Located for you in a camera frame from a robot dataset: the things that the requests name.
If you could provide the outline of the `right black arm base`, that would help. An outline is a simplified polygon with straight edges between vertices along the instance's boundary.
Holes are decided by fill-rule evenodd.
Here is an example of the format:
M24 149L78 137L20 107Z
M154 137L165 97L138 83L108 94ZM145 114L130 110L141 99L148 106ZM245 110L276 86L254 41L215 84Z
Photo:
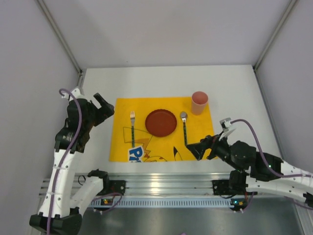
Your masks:
M252 195L252 192L247 191L248 184L244 180L213 180L213 194L217 196L232 196L232 195Z

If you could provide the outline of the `red round plate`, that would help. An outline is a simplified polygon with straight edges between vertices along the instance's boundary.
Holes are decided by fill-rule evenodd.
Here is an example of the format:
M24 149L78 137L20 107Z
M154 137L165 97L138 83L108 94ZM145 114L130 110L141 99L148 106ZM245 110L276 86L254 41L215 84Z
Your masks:
M157 109L147 115L145 127L155 137L166 137L175 131L177 119L169 110Z

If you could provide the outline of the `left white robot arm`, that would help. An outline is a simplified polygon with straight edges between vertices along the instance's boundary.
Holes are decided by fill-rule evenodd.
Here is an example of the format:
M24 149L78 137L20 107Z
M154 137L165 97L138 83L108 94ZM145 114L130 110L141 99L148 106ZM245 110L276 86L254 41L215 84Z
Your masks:
M59 93L68 100L67 118L55 137L53 170L45 199L39 211L31 216L29 224L47 235L76 235L88 205L96 196L110 191L108 173L95 169L88 173L81 188L71 194L90 132L113 116L114 106L100 94L95 94L94 98L101 106L97 108L85 98L79 87L72 91L60 89Z

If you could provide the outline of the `aluminium mounting rail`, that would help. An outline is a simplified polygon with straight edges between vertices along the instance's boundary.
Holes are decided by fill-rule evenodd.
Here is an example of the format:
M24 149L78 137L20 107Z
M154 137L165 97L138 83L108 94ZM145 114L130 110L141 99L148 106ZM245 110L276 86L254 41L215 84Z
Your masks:
M206 174L113 174L109 180L126 181L124 196L214 196L212 181L228 180L228 173ZM273 194L286 197L302 197L308 192L295 178L262 182L246 177L247 191L257 195Z

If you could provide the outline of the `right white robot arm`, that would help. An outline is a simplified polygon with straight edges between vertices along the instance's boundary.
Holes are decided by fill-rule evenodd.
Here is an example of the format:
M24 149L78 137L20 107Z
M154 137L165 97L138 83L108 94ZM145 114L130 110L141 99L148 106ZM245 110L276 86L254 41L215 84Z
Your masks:
M215 195L269 193L297 200L307 209L313 207L313 175L279 157L243 141L230 145L219 135L208 135L186 148L198 161L210 150L208 160L218 157L233 168L224 189L215 190Z

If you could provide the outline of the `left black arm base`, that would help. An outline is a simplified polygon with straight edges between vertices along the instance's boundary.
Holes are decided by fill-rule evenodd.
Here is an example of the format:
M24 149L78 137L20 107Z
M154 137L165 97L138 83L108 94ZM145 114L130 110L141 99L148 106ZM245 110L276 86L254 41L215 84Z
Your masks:
M126 181L124 180L109 180L109 183L97 193L97 196L103 196L109 193L118 192L124 195L126 190Z

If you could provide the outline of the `fork with green handle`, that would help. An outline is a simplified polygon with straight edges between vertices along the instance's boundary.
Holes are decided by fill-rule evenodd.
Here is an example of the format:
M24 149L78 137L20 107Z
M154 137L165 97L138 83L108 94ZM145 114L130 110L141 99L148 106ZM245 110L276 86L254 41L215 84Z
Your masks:
M130 120L131 120L131 132L132 132L132 148L135 147L135 140L134 140L134 123L135 123L135 112L130 112Z

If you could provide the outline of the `pink plastic cup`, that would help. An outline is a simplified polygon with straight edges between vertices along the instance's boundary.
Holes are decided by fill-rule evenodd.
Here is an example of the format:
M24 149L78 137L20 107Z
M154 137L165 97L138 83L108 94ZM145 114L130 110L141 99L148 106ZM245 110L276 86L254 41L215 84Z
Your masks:
M191 96L191 111L194 115L200 115L208 103L208 95L197 91Z

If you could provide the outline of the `yellow cartoon placemat cloth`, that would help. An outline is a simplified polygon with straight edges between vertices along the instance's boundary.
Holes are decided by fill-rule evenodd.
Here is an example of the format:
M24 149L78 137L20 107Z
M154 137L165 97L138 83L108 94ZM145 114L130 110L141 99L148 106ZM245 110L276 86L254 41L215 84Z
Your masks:
M175 131L166 137L155 137L145 127L147 115L157 109L172 112L177 119ZM134 140L130 112L135 112ZM209 106L200 115L191 112L190 97L119 98L113 119L111 162L173 162L194 161L195 157L184 145L183 123L180 113L188 114L186 120L187 143L197 143L207 135L214 135Z

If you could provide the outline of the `spoon with green handle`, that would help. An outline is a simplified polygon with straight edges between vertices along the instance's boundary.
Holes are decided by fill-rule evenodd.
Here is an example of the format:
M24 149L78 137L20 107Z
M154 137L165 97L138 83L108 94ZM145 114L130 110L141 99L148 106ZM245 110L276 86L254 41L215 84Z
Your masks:
M180 118L183 123L183 134L184 134L184 145L187 145L187 131L186 131L186 120L187 120L188 114L185 111L182 111L180 113Z

